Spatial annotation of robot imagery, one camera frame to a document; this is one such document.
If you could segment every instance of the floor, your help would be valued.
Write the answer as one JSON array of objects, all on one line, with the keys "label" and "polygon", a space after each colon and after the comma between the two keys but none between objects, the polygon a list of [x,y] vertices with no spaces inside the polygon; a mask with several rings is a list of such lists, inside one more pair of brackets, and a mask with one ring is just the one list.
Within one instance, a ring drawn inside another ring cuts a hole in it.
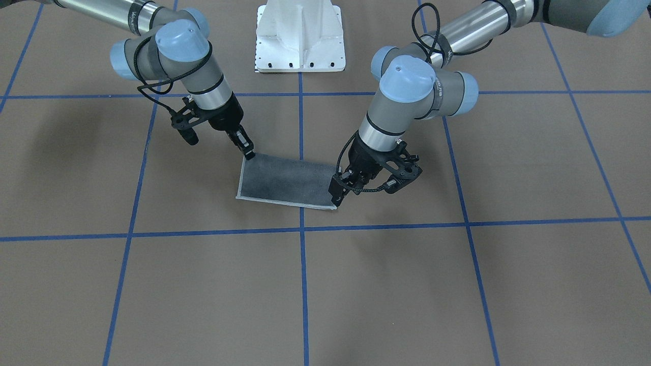
[{"label": "floor", "polygon": [[[208,15],[259,152],[329,164],[418,5],[335,1],[346,70],[269,75],[264,2],[159,3]],[[440,3],[443,23],[477,4]],[[324,212],[236,200],[227,137],[186,145],[114,75],[129,33],[36,2],[0,17],[0,365],[650,364],[648,18],[458,59],[482,94],[412,126],[422,176]]]}]

